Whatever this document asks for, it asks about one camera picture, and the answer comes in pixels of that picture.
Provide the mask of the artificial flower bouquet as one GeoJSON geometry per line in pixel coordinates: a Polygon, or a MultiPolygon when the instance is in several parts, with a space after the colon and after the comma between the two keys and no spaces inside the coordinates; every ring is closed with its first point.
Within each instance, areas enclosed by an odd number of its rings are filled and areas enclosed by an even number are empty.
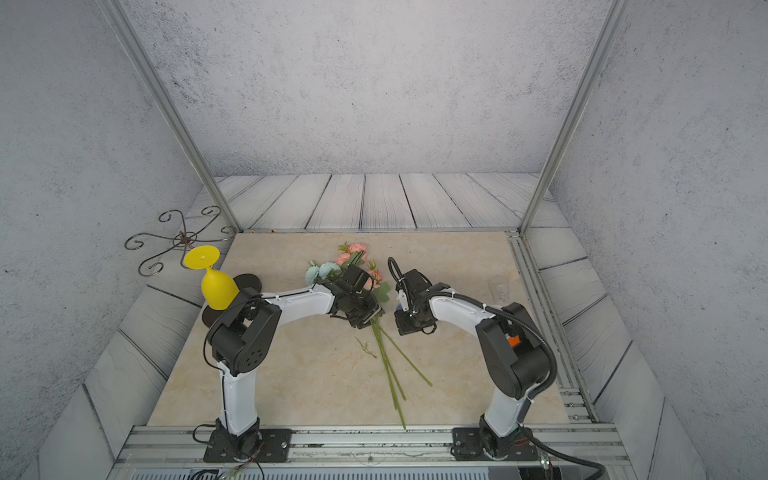
{"type": "Polygon", "coordinates": [[[389,299],[390,285],[384,280],[375,261],[368,258],[368,247],[362,243],[345,242],[339,246],[340,255],[328,262],[310,260],[304,274],[309,287],[324,286],[335,296],[330,310],[333,318],[340,318],[355,329],[372,330],[376,349],[367,343],[358,345],[364,353],[381,361],[385,370],[392,405],[401,427],[406,426],[403,403],[407,400],[405,390],[395,371],[389,349],[401,355],[407,365],[426,383],[431,380],[416,366],[382,326],[383,304],[389,299]]]}

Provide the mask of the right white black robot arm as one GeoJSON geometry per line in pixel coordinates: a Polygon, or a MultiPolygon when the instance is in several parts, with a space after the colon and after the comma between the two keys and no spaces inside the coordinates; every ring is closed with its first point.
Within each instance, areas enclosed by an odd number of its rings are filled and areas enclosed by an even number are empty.
{"type": "Polygon", "coordinates": [[[444,283],[433,284],[416,269],[393,275],[398,332],[427,334],[443,322],[474,335],[495,386],[480,429],[495,441],[519,436],[536,397],[558,375],[555,354],[527,309],[519,303],[490,306],[444,283]]]}

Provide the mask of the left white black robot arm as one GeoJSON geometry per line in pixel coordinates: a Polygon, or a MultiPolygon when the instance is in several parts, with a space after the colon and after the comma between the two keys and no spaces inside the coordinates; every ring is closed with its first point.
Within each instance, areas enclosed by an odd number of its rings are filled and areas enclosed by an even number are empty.
{"type": "Polygon", "coordinates": [[[221,378],[220,428],[235,438],[258,430],[255,372],[280,326],[328,315],[365,328],[382,312],[374,290],[374,278],[354,265],[331,279],[279,293],[262,292],[261,280],[254,274],[223,274],[219,283],[204,282],[205,342],[214,359],[210,366],[221,378]]]}

